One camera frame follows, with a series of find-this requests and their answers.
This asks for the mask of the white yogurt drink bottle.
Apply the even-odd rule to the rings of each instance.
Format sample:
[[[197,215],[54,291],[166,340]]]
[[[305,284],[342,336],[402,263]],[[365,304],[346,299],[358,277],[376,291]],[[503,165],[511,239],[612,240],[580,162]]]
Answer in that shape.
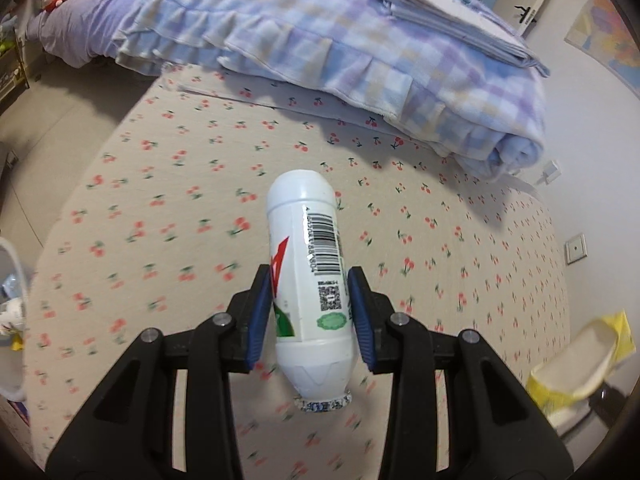
[[[307,413],[344,408],[356,359],[334,189],[312,170],[280,174],[267,195],[276,357]]]

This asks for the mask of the yellow torn paper cup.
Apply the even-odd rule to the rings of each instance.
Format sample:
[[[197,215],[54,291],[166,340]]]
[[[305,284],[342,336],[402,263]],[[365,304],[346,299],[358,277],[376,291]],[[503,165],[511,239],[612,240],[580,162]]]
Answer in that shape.
[[[626,312],[603,315],[588,323],[559,353],[535,366],[526,391],[549,422],[559,426],[636,351]]]

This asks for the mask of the white patterned trash bin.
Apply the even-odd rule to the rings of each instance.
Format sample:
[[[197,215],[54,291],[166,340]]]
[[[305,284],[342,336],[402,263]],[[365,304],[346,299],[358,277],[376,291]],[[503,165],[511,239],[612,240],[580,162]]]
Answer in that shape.
[[[29,280],[15,247],[1,239],[1,395],[26,400],[24,339]]]

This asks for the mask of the cherry print tablecloth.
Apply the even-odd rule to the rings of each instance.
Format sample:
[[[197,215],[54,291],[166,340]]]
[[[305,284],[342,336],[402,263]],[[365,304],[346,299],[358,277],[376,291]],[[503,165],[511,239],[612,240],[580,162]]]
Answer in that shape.
[[[50,229],[29,294],[35,460],[142,330],[190,330],[268,264],[262,355],[232,380],[250,479],[373,479],[390,378],[357,351],[347,272],[429,330],[479,332],[517,378],[570,338],[544,203],[488,183],[332,96],[172,68],[99,151]]]

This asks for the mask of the blue plaid folded blanket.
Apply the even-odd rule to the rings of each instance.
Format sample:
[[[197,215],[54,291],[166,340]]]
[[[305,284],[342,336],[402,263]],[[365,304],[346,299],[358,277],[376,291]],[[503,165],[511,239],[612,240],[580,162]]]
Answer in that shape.
[[[548,70],[521,39],[427,24],[408,0],[134,0],[120,65],[224,67],[332,94],[380,115],[470,174],[495,179],[544,152]]]

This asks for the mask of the wooden toy shelf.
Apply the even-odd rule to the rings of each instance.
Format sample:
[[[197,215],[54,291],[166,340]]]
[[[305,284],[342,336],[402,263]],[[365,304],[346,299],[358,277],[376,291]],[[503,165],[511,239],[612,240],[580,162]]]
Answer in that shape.
[[[26,89],[29,82],[23,56],[24,41],[16,30],[17,17],[6,14],[1,19],[0,102],[4,112]]]

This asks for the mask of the folded striped sheets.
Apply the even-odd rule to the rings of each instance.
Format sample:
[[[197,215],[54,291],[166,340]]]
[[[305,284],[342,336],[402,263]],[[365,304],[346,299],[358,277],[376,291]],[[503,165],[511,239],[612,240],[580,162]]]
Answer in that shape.
[[[437,30],[500,62],[550,76],[522,36],[480,0],[382,1],[396,18]]]

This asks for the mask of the purple bed sheet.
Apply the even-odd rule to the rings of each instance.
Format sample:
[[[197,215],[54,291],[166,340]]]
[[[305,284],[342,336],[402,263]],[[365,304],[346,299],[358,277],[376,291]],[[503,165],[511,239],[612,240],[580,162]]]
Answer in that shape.
[[[67,0],[28,22],[26,39],[73,68],[94,58],[114,58],[112,37],[136,0]]]

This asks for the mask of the wall socket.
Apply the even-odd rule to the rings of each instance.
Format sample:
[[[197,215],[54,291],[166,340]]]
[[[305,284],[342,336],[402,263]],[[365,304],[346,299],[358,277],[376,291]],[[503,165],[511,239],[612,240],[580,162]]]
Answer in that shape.
[[[586,236],[579,233],[564,244],[565,262],[568,266],[588,257]]]

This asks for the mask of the wall map poster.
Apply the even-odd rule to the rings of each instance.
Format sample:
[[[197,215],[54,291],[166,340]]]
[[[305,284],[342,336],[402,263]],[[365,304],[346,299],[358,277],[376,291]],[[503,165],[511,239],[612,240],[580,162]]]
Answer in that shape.
[[[565,41],[639,96],[639,48],[611,0],[587,0]]]

